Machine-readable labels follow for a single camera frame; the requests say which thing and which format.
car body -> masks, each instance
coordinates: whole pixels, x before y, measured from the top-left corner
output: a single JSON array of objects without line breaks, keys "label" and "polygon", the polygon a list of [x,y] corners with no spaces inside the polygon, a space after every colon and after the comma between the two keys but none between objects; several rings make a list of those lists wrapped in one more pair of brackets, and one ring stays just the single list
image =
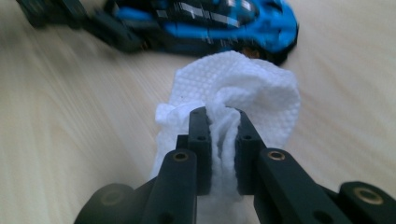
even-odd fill
[{"label": "car body", "polygon": [[109,0],[105,11],[148,49],[194,55],[237,50],[280,64],[297,43],[298,23],[283,0]]}]

wood grain surface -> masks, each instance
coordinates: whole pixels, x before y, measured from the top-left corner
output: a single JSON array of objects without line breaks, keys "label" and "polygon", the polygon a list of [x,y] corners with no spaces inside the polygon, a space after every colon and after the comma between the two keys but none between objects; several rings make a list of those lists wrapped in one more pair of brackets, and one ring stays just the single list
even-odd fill
[{"label": "wood grain surface", "polygon": [[[396,3],[290,3],[300,35],[283,67],[298,78],[302,108],[285,149],[320,185],[361,180],[396,197]],[[37,31],[2,0],[0,223],[73,223],[102,186],[145,183],[156,105],[196,59],[126,55],[66,27]]]}]

blue toy car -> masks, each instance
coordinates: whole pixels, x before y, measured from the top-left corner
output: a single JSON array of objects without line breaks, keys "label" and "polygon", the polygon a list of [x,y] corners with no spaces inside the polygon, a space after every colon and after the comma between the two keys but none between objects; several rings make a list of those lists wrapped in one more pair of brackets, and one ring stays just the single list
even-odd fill
[{"label": "blue toy car", "polygon": [[236,50],[280,64],[297,43],[298,23],[283,0],[109,0],[148,49],[206,55]]},{"label": "blue toy car", "polygon": [[82,28],[122,51],[206,55],[236,50],[283,63],[298,24],[284,0],[106,0],[88,16],[79,0],[17,0],[35,28]]}]

white wipe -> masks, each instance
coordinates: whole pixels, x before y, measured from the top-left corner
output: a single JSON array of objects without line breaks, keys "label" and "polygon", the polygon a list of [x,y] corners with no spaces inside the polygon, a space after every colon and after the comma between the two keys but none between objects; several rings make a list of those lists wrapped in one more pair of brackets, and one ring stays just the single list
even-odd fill
[{"label": "white wipe", "polygon": [[165,154],[176,147],[178,134],[188,134],[189,114],[206,106],[212,138],[212,187],[198,197],[197,223],[244,223],[242,197],[236,190],[234,140],[241,109],[265,145],[282,148],[298,117],[300,95],[290,71],[228,51],[204,57],[177,71],[168,104],[160,104],[156,121],[158,152],[151,177]]}]

light wooden surface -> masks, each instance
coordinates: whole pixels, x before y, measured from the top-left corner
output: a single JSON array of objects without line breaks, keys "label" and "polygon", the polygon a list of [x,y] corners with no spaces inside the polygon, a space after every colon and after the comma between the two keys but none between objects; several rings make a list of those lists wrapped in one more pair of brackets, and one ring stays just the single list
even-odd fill
[{"label": "light wooden surface", "polygon": [[[301,28],[283,67],[298,78],[302,108],[286,150],[330,189],[361,180],[396,197],[396,3],[290,3]],[[2,0],[0,223],[72,223],[102,186],[146,182],[156,105],[194,60],[125,55],[67,28],[37,31]]]}]

